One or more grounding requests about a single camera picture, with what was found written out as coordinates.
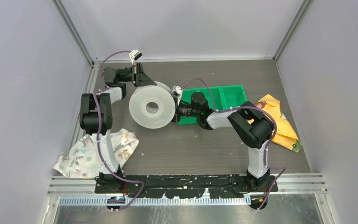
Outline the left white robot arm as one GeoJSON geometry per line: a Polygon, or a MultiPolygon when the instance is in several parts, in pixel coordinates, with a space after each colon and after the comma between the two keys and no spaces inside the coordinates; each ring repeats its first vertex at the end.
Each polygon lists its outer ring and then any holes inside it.
{"type": "Polygon", "coordinates": [[[106,67],[102,70],[106,89],[96,93],[84,93],[81,96],[80,127],[88,135],[96,139],[98,156],[102,162],[101,173],[112,174],[120,170],[110,137],[113,125],[111,105],[125,98],[126,84],[136,87],[156,85],[144,71],[141,63],[131,67],[114,69],[106,67]]]}

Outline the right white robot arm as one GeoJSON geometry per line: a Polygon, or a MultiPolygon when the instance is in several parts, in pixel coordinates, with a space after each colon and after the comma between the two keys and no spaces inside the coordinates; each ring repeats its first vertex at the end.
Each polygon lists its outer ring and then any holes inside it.
{"type": "Polygon", "coordinates": [[[179,101],[173,121],[178,122],[184,116],[195,117],[198,125],[205,130],[232,127],[248,147],[248,187],[257,192],[266,186],[270,175],[267,149],[277,131],[277,124],[270,114],[250,101],[236,108],[215,111],[209,107],[203,93],[195,92],[189,103],[179,101]]]}

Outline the white patterned cloth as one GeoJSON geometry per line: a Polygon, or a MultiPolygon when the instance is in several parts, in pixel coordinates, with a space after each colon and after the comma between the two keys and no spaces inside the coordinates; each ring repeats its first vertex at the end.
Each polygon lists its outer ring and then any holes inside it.
{"type": "MultiPolygon", "coordinates": [[[[107,135],[100,135],[100,141],[103,157],[113,172],[116,172],[117,166],[123,168],[139,144],[135,133],[124,128],[110,134],[110,146],[107,135]]],[[[97,151],[95,134],[86,134],[68,153],[61,153],[53,169],[71,179],[90,179],[98,176],[100,172],[109,174],[97,151]]]]}

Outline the yellow patterned cloth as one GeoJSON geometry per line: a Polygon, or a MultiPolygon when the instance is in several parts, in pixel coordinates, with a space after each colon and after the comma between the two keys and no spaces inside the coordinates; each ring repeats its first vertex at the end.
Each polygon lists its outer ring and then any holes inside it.
{"type": "Polygon", "coordinates": [[[277,134],[273,138],[273,142],[293,152],[299,152],[301,142],[294,128],[282,112],[280,101],[270,94],[267,94],[254,103],[254,105],[269,113],[276,121],[277,134]]]}

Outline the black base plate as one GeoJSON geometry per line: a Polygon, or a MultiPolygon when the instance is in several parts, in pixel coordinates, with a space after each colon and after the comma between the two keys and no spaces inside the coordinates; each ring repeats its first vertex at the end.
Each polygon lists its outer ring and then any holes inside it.
{"type": "Polygon", "coordinates": [[[260,186],[246,175],[127,175],[130,182],[121,181],[112,175],[95,177],[95,192],[98,194],[125,194],[137,198],[173,199],[200,198],[209,195],[212,199],[240,198],[247,193],[267,194],[277,192],[278,187],[269,176],[260,186]]]}

